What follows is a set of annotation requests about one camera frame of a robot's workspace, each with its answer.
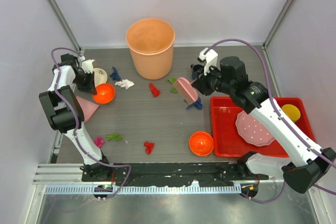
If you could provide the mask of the cream plate with black patch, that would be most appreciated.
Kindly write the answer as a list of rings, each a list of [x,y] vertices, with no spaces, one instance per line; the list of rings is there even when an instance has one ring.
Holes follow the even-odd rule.
[[[107,73],[101,68],[93,68],[95,86],[106,83],[108,80]]]

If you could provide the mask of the orange bowl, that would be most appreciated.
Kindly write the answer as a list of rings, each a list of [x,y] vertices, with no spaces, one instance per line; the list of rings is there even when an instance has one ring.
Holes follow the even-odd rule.
[[[198,131],[190,136],[189,147],[195,155],[207,156],[214,149],[214,141],[209,133]]]
[[[102,83],[96,86],[97,94],[93,94],[93,100],[98,104],[108,104],[110,103],[115,97],[115,88],[112,84],[109,83]]]

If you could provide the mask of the pink hand brush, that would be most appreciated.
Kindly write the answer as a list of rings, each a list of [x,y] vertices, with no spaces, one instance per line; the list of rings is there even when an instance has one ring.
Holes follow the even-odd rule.
[[[191,83],[186,78],[177,78],[177,80],[173,83],[173,87],[177,89],[189,105],[198,100],[197,91],[192,87]]]

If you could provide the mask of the pink dustpan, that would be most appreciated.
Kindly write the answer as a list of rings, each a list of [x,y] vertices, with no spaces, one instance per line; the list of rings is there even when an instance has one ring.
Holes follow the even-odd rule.
[[[84,98],[81,98],[80,96],[76,96],[76,99],[82,108],[84,114],[84,122],[88,122],[93,116],[93,114],[97,111],[100,105],[88,101]]]

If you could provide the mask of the magenta paper scrap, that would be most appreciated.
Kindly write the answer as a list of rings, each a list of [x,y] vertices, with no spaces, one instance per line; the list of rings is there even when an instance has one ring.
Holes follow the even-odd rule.
[[[104,144],[104,140],[101,136],[97,136],[97,138],[93,142],[98,148],[101,148]]]

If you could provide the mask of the orange bowl front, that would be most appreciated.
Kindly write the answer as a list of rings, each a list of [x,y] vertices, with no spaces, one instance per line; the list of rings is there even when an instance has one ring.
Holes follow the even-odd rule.
[[[214,149],[214,141],[209,133],[198,131],[190,136],[189,147],[195,155],[207,156]]]

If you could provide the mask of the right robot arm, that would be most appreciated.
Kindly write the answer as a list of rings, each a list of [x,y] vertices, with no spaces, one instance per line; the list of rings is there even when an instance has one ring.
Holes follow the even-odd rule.
[[[199,56],[201,67],[192,87],[203,95],[229,95],[235,105],[261,123],[286,151],[288,158],[248,152],[239,159],[237,173],[242,179],[255,174],[283,178],[294,191],[304,194],[334,164],[335,151],[321,148],[283,112],[277,101],[259,82],[248,79],[245,64],[235,56],[209,59]]]

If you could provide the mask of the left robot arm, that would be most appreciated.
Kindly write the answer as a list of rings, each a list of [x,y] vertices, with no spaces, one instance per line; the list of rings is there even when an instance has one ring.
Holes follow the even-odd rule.
[[[85,115],[72,85],[81,92],[96,94],[92,60],[82,55],[63,54],[55,62],[50,88],[39,94],[39,101],[51,128],[69,138],[83,159],[80,166],[86,180],[107,181],[112,174],[107,157],[85,128]]]

